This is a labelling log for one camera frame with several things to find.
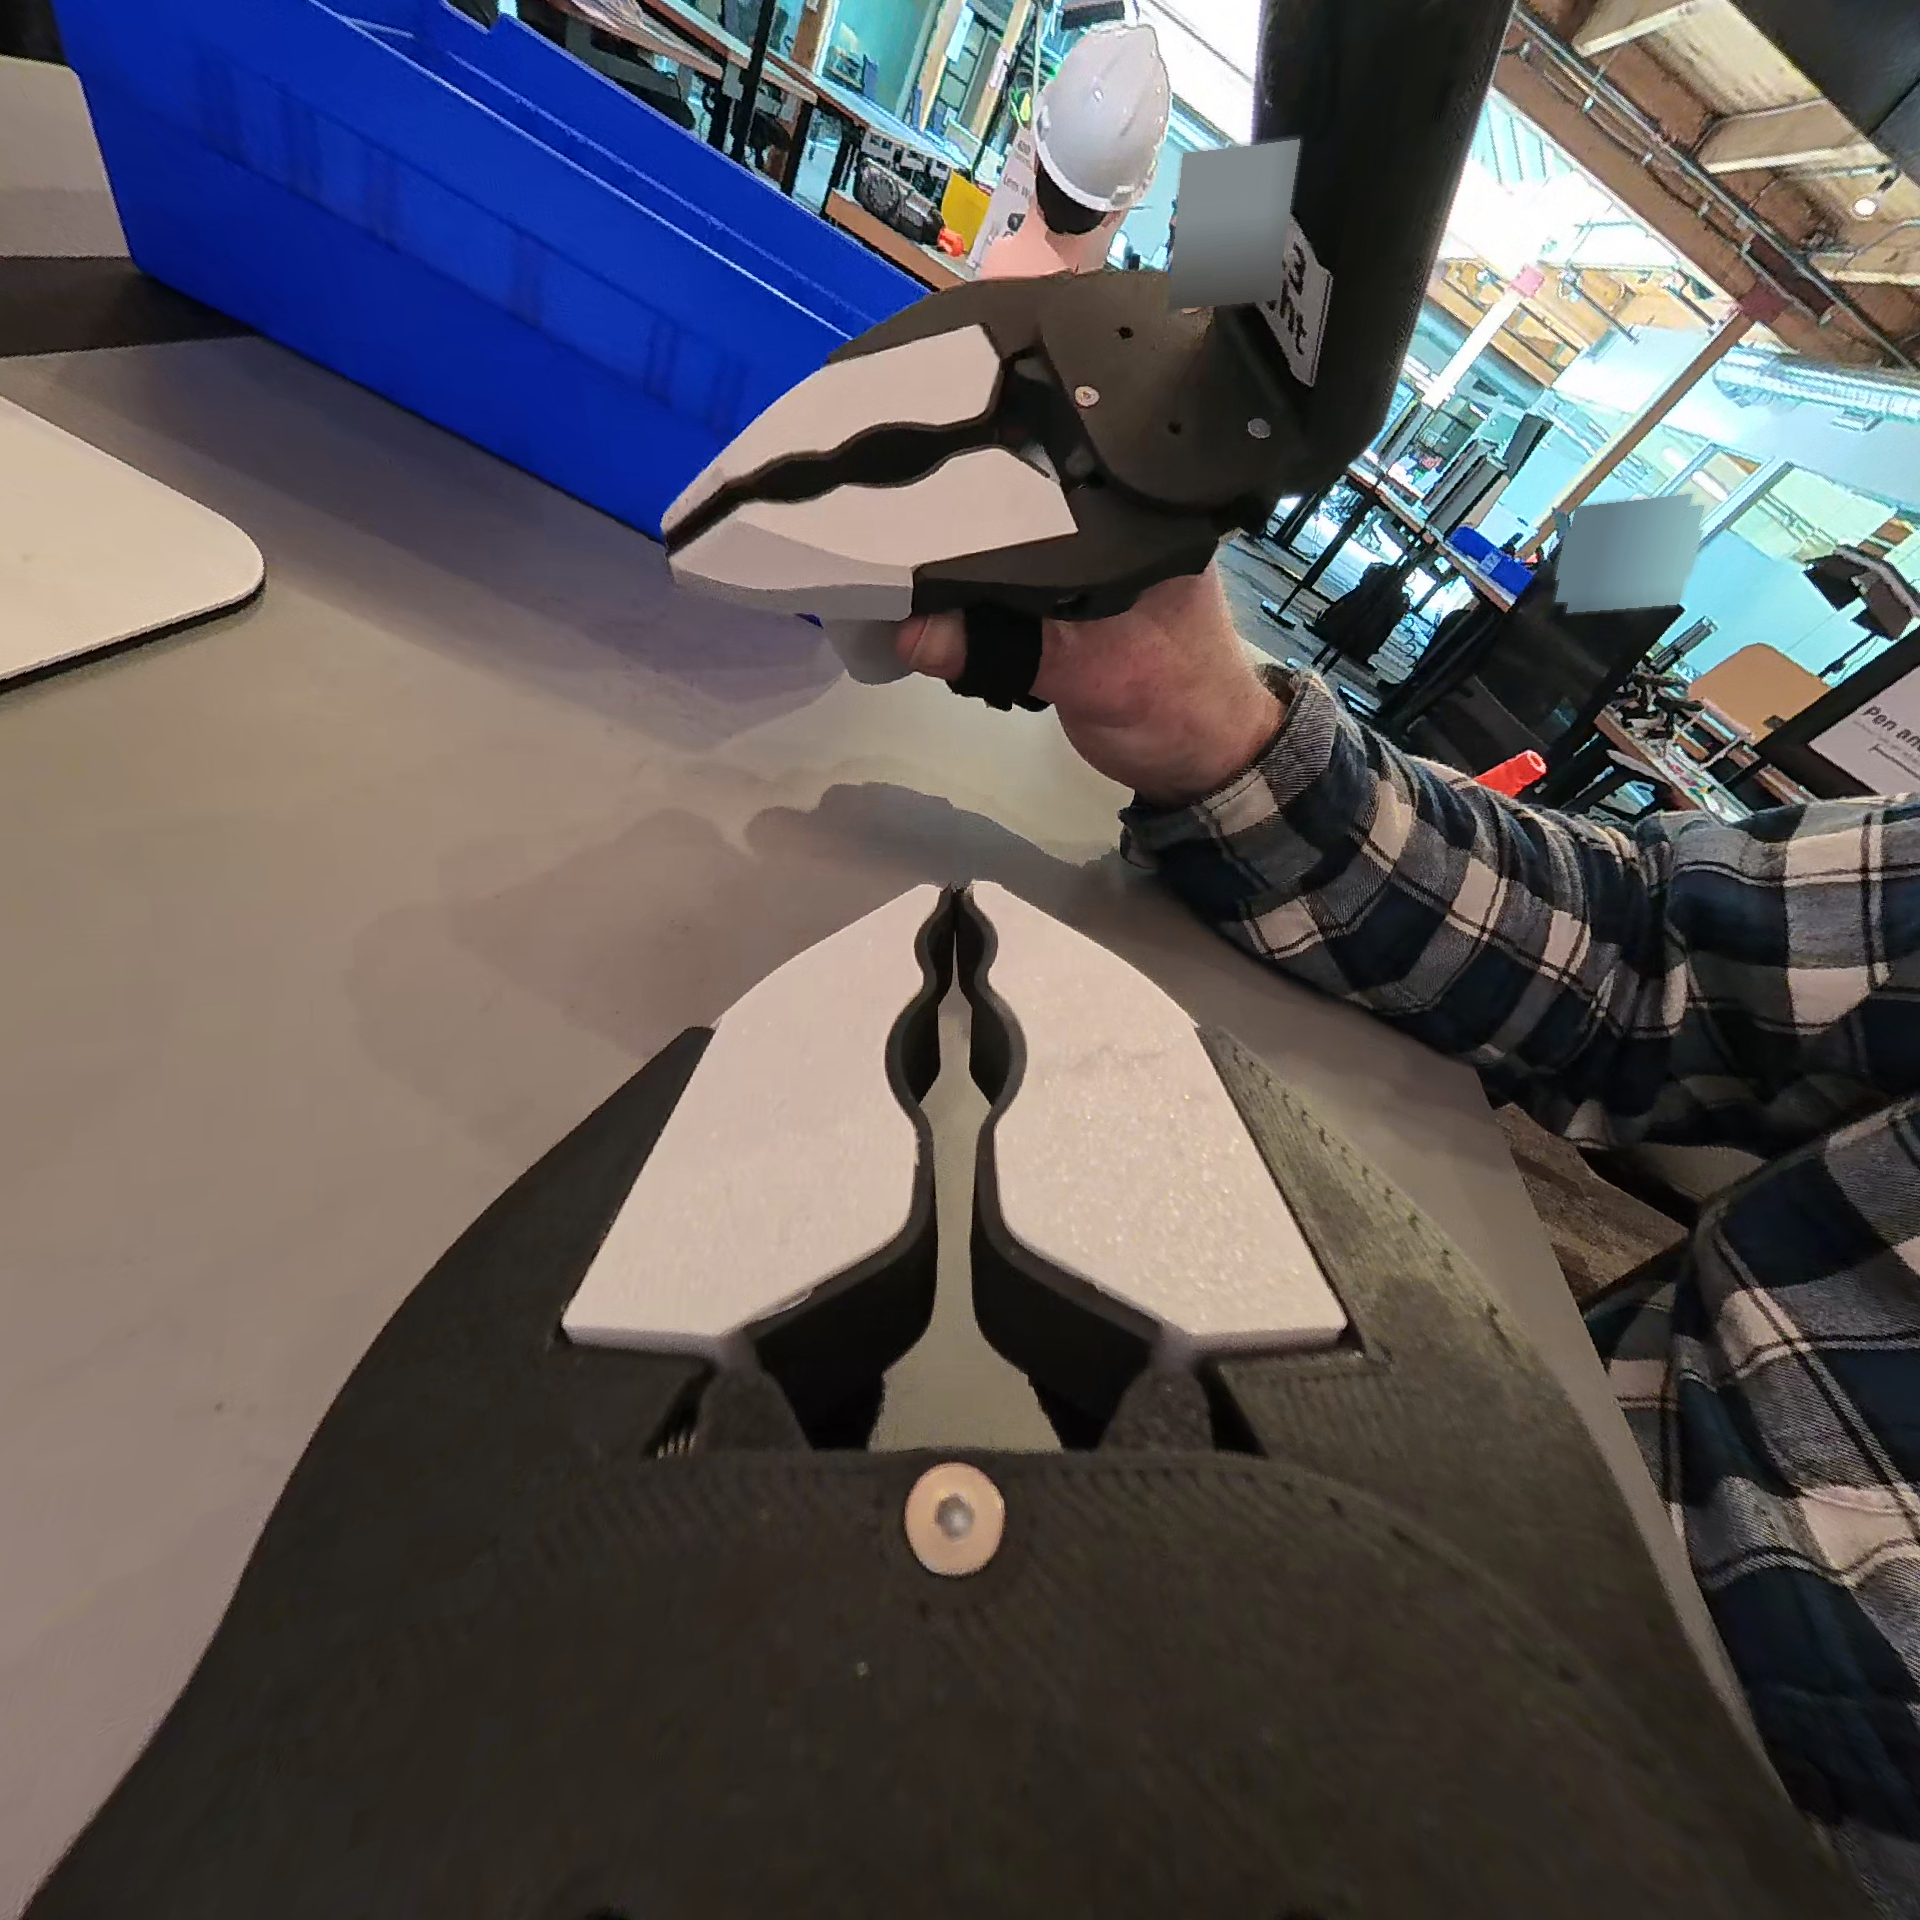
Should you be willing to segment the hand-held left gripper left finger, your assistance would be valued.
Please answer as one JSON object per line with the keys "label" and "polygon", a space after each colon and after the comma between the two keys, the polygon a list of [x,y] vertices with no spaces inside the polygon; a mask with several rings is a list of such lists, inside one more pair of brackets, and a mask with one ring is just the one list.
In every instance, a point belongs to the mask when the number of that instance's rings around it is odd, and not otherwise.
{"label": "hand-held left gripper left finger", "polygon": [[891,1039],[936,908],[922,881],[717,1012],[562,1305],[575,1346],[728,1356],[907,1234],[922,1124]]}

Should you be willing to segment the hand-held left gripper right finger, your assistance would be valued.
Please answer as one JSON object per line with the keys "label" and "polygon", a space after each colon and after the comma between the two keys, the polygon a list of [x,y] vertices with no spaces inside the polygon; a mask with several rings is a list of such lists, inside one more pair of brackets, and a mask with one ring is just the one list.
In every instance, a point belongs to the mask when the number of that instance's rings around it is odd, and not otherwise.
{"label": "hand-held left gripper right finger", "polygon": [[1165,1356],[1333,1352],[1349,1317],[1200,1029],[1148,972],[977,881],[987,1223]]}

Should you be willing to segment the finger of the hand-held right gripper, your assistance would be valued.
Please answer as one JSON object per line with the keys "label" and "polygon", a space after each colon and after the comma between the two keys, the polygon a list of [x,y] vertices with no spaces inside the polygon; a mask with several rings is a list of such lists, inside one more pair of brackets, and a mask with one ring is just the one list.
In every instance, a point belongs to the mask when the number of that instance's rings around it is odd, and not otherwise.
{"label": "finger of the hand-held right gripper", "polygon": [[980,442],[922,484],[743,503],[668,544],[679,586],[817,620],[907,620],[933,564],[1076,538],[1069,495],[1025,456]]}
{"label": "finger of the hand-held right gripper", "polygon": [[892,427],[987,417],[1002,351],[980,324],[933,329],[892,351],[829,360],[769,403],[665,512],[665,538],[695,538],[695,521],[737,484],[786,464],[837,456]]}

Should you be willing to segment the blue plastic bin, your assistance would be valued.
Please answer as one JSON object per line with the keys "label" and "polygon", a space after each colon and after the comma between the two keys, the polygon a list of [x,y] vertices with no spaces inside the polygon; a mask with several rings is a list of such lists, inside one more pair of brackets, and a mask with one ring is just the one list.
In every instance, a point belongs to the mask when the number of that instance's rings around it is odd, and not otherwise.
{"label": "blue plastic bin", "polygon": [[144,274],[647,538],[926,296],[516,21],[64,0],[54,32]]}

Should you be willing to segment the person's right forearm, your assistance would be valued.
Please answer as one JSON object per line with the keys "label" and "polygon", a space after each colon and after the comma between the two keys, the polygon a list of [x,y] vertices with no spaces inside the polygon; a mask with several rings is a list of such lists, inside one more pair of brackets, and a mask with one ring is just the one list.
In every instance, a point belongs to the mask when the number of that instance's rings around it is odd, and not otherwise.
{"label": "person's right forearm", "polygon": [[1290,710],[1254,767],[1119,812],[1217,939],[1560,1138],[1821,1152],[1912,1214],[1912,796],[1611,835],[1395,752],[1315,677],[1267,679]]}

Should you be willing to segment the grey desk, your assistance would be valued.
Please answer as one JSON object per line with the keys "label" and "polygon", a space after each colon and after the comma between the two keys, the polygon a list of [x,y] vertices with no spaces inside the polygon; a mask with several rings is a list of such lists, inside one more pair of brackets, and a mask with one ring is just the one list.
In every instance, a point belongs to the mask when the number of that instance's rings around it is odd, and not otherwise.
{"label": "grey desk", "polygon": [[[1481,1084],[1119,866],[1053,722],[261,337],[6,403],[267,564],[6,710],[11,1917],[1855,1917]],[[575,1346],[717,1012],[922,881],[907,1234]],[[1189,1007],[1333,1352],[1009,1250],[977,881]]]}

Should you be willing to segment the person's right hand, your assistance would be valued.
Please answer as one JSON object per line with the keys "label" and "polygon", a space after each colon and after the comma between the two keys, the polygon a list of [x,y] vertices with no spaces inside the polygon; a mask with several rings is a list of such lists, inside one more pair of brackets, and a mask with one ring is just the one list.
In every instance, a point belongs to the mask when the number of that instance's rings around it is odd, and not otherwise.
{"label": "person's right hand", "polygon": [[1290,690],[1232,625],[1217,564],[1171,575],[1115,620],[1043,620],[1038,677],[1069,752],[1148,807],[1197,807],[1278,737]]}

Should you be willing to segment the white hard hat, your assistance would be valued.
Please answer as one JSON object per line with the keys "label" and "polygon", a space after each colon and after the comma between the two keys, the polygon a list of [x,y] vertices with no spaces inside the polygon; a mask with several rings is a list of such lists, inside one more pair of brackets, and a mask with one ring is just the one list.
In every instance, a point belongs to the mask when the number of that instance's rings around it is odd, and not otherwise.
{"label": "white hard hat", "polygon": [[1128,216],[1148,201],[1171,132],[1171,69],[1136,21],[1098,26],[1069,45],[1034,112],[1043,179],[1090,205]]}

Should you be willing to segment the person's plaid shirt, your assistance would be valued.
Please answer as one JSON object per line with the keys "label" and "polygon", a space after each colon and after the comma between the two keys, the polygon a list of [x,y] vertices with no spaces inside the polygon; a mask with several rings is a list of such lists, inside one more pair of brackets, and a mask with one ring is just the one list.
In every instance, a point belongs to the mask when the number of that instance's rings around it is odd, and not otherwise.
{"label": "person's plaid shirt", "polygon": [[1920,1917],[1912,1102],[1713,1196],[1592,1337],[1787,1802]]}

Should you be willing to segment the black framed white sign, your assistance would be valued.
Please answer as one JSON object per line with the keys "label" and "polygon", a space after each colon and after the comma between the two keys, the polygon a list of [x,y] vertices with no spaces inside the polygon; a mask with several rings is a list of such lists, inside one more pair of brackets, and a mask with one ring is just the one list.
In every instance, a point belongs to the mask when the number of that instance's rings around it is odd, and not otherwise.
{"label": "black framed white sign", "polygon": [[1756,759],[1815,802],[1920,788],[1920,638],[1891,646],[1815,710],[1767,730]]}

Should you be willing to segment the white stand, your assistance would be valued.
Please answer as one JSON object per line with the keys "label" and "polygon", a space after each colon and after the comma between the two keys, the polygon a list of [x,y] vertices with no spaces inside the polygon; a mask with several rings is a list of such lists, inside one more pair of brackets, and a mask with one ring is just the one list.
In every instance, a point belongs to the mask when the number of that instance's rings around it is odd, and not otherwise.
{"label": "white stand", "polygon": [[0,679],[187,631],[261,595],[225,512],[0,403]]}

